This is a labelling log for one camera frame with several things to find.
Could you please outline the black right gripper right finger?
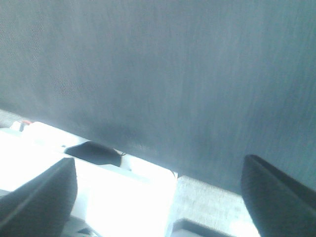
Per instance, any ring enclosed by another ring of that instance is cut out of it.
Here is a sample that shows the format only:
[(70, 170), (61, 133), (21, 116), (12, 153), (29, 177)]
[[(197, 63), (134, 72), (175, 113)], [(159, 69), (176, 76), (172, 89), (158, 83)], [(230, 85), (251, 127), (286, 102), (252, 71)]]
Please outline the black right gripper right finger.
[(244, 157), (241, 194), (260, 236), (316, 235), (316, 192), (257, 155)]

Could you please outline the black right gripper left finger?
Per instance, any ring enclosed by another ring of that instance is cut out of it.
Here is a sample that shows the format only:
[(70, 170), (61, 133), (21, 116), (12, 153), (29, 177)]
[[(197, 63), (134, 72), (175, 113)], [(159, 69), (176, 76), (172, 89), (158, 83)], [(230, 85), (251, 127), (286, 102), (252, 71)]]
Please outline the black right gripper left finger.
[(77, 193), (75, 161), (63, 158), (0, 199), (0, 235), (61, 236)]

